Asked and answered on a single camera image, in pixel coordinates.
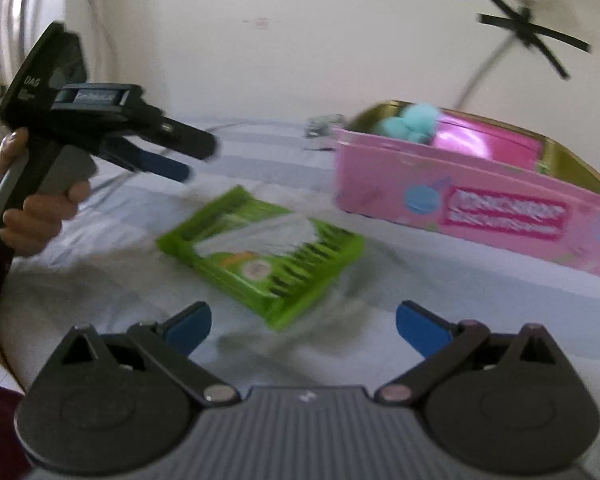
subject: small metal object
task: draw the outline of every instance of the small metal object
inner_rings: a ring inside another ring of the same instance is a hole
[[[318,399],[318,395],[310,390],[307,390],[304,394],[299,395],[298,399],[302,400],[302,402],[314,402],[314,400]]]
[[[205,388],[204,396],[209,402],[222,404],[235,399],[238,393],[228,384],[213,384]]]
[[[404,384],[388,384],[380,390],[380,396],[386,402],[406,402],[411,398],[411,388]]]
[[[333,128],[344,128],[343,115],[331,114],[310,118],[304,127],[304,138],[309,141],[309,150],[332,150],[335,148]]]

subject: pink item in box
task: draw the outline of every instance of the pink item in box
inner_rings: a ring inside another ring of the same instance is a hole
[[[443,114],[431,145],[440,150],[464,153],[533,171],[542,145],[497,126]]]
[[[340,130],[338,207],[600,276],[600,194],[532,171],[538,140],[451,119],[432,146]]]

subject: human hand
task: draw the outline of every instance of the human hand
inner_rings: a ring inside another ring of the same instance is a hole
[[[2,142],[0,182],[10,165],[23,153],[28,138],[27,129],[20,128]],[[4,212],[0,238],[18,256],[33,256],[42,252],[60,234],[62,221],[70,220],[76,215],[78,204],[87,199],[90,191],[88,182],[78,182],[62,195],[27,197],[22,209]]]

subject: bed sheet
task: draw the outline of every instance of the bed sheet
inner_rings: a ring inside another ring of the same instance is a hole
[[[301,125],[187,122],[213,126],[222,139],[222,155],[209,164],[173,155],[192,164],[191,182],[130,176],[101,162],[96,191],[77,218],[43,254],[14,263],[0,340],[25,387],[74,324],[120,332],[203,300],[212,308],[212,332],[191,359],[243,393],[253,384],[373,391],[421,359],[395,331],[397,305],[414,300],[449,320],[475,318],[500,332],[543,323],[600,406],[600,278],[337,210],[333,153],[305,150]],[[236,184],[366,237],[362,257],[281,333],[155,247],[156,237]],[[586,464],[600,478],[600,436]]]

